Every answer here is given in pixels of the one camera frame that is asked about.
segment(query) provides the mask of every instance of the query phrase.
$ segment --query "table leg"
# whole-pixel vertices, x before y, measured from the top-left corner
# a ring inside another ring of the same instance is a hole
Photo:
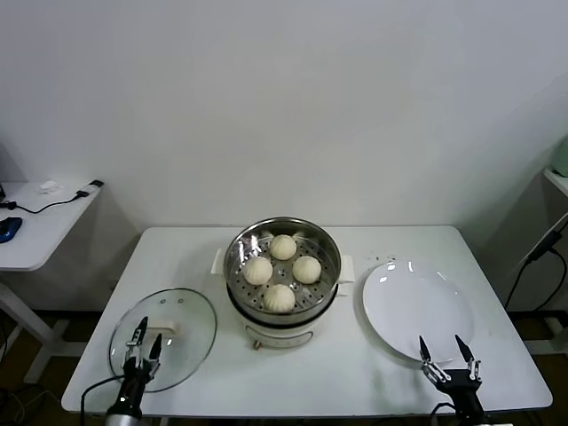
[[[568,328],[563,328],[556,318],[546,318],[545,322],[555,336],[550,340],[526,340],[531,355],[568,355]]]
[[[22,327],[20,325],[16,325],[12,332],[6,336],[6,342],[0,346],[0,356],[4,353],[4,347],[6,346],[6,352],[10,350],[18,336],[20,335]]]
[[[6,342],[8,348],[16,339],[22,328],[26,329],[42,344],[42,348],[35,356],[34,362],[32,362],[32,365],[24,377],[24,383],[37,383],[51,357],[81,357],[81,355],[83,355],[87,343],[64,342],[61,338],[69,325],[69,321],[60,319],[55,323],[53,328],[50,328],[1,282],[0,309],[5,311],[19,324],[16,327],[16,329],[18,329],[16,335],[12,336],[14,334],[12,331]]]
[[[59,337],[53,330],[1,282],[0,309],[10,315],[42,344],[55,349],[60,343]]]

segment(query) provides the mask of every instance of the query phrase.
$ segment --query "robotic arm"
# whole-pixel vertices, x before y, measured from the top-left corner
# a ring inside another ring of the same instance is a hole
[[[134,426],[142,419],[142,395],[160,367],[159,358],[162,351],[162,335],[159,334],[148,359],[143,358],[141,346],[147,327],[148,317],[144,317],[134,330],[130,341],[126,343],[128,350],[122,365],[124,380],[115,403],[106,411],[106,426]]]
[[[456,335],[455,340],[458,343],[463,359],[468,363],[467,368],[442,369],[432,361],[430,351],[428,351],[424,339],[420,336],[422,371],[428,380],[436,386],[436,389],[452,399],[460,426],[494,424],[490,422],[477,398],[477,390],[481,386],[481,377],[479,375],[481,361],[473,357],[468,345],[458,335]]]

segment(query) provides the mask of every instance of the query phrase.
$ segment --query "floor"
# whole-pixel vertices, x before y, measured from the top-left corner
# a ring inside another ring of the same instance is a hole
[[[49,324],[54,324],[58,318],[43,317]],[[0,320],[10,333],[14,324],[11,319],[3,316],[0,312]],[[65,334],[68,341],[86,342],[92,330],[97,324],[96,319],[72,319],[71,325]],[[524,339],[549,338],[549,332],[543,322],[538,319],[522,319],[515,323],[520,335]],[[22,332],[12,348],[7,352],[4,361],[0,364],[0,388],[15,391],[22,387],[22,379],[27,372],[34,356],[39,350],[39,343],[27,332]],[[568,358],[562,355],[535,357],[535,361],[544,375],[548,386],[554,395],[552,407],[531,413],[496,414],[494,420],[499,423],[513,423],[516,426],[560,426],[568,425]],[[52,395],[45,395],[41,406],[41,398],[26,408],[25,424],[45,425],[58,424],[77,425],[79,416],[67,413],[61,408],[56,398],[61,398],[67,382],[71,378],[77,365],[78,359],[55,358],[52,359],[41,378],[40,384]],[[31,401],[40,393],[38,389],[27,389],[19,393],[19,398],[24,402]],[[0,401],[3,400],[0,389]],[[17,402],[11,398],[2,406],[0,402],[0,424],[10,423],[18,412]],[[159,424],[158,419],[145,419],[149,425]],[[440,426],[454,423],[454,418],[444,417],[439,419]],[[87,425],[104,425],[104,419],[87,417]],[[429,419],[426,417],[390,418],[390,419],[320,419],[320,420],[195,420],[173,419],[170,425],[174,426],[198,426],[198,425],[235,425],[235,426],[320,426],[320,425],[356,425],[356,426],[426,426]]]

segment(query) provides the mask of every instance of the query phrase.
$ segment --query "white table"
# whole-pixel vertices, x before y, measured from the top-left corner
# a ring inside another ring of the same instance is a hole
[[[568,196],[568,177],[560,176],[551,169],[545,169],[544,176],[564,195]]]
[[[40,183],[2,183],[2,185],[7,201],[16,201],[19,205],[32,210],[40,209],[52,202],[69,200],[80,189],[67,187],[61,193],[40,194],[37,192]],[[37,215],[21,209],[0,209],[0,220],[7,217],[21,217],[24,220],[15,237],[0,244],[0,272],[25,272],[41,268],[98,193],[99,190],[89,197],[53,206]],[[50,357],[80,357],[83,353],[85,343],[66,343],[61,340],[68,321],[60,320],[50,328],[1,282],[0,309],[18,323],[7,338],[7,349],[16,340],[22,328],[42,343],[42,349],[24,377],[25,383],[37,383]]]
[[[447,400],[417,369],[393,354],[367,325],[360,308],[361,278],[387,256],[428,263],[458,284],[474,307],[470,345],[482,359],[479,398],[486,410],[548,406],[552,396],[517,331],[460,234],[449,226],[331,227],[343,254],[353,257],[358,282],[338,297],[323,327],[294,350],[253,351],[233,312],[225,285],[209,273],[232,227],[152,228],[144,232],[62,399],[80,410],[90,385],[111,375],[109,339],[119,318],[140,298],[164,288],[200,290],[215,306],[217,339],[201,368],[164,392],[146,394],[149,416],[311,417],[429,414]],[[463,362],[450,364],[463,367]],[[118,383],[93,390],[86,409],[104,413]]]

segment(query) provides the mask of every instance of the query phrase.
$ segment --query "steamed bun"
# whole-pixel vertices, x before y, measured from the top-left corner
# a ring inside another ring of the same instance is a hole
[[[272,312],[290,312],[296,304],[296,296],[288,286],[276,284],[264,292],[264,306]]]
[[[296,253],[296,242],[289,235],[274,237],[270,243],[270,254],[278,260],[288,260]]]
[[[272,265],[270,260],[264,257],[253,257],[245,263],[242,275],[248,284],[262,286],[272,277]]]
[[[315,257],[301,256],[294,262],[292,273],[303,284],[313,284],[320,279],[321,265]]]

